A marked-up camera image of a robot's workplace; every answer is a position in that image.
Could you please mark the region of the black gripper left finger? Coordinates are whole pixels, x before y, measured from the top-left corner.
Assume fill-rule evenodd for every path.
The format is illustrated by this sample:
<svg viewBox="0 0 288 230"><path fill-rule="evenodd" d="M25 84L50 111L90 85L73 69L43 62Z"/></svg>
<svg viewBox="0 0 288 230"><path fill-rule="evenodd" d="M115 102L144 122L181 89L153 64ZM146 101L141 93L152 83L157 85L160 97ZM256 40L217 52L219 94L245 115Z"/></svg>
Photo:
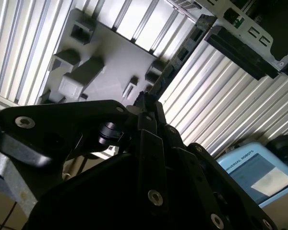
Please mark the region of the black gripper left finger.
<svg viewBox="0 0 288 230"><path fill-rule="evenodd" d="M148 93L131 109L114 100L11 107L0 112L0 153L9 163L0 177L29 208L57 185L112 157L138 162L137 194L147 226L163 225L168 190L163 140Z"/></svg>

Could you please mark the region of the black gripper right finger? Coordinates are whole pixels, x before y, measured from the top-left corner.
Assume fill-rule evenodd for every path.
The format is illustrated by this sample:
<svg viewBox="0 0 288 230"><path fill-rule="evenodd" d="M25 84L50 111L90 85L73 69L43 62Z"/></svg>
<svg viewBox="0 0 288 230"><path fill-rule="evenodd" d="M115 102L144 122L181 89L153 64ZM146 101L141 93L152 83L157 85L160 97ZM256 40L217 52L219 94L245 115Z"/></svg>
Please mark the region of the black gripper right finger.
<svg viewBox="0 0 288 230"><path fill-rule="evenodd" d="M163 140L169 210L196 230L276 230L276 224L199 144L188 146L167 124L162 104L147 97Z"/></svg>

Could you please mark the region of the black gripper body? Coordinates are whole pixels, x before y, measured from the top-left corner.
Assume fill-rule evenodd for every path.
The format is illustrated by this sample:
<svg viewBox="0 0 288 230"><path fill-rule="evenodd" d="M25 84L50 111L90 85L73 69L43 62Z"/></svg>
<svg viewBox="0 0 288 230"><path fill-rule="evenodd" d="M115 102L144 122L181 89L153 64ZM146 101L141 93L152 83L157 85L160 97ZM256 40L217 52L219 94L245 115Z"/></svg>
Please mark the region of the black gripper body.
<svg viewBox="0 0 288 230"><path fill-rule="evenodd" d="M137 194L137 159L112 157L46 192L25 230L133 230L147 226Z"/></svg>

